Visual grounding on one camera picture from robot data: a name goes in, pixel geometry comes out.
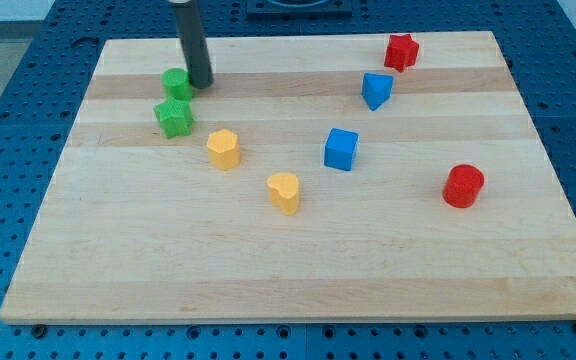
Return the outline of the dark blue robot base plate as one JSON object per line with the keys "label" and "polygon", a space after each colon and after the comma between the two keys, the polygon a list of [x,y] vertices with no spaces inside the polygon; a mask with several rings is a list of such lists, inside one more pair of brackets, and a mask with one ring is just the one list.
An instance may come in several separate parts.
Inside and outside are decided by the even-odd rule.
{"label": "dark blue robot base plate", "polygon": [[351,16],[353,0],[246,0],[248,19],[309,16]]}

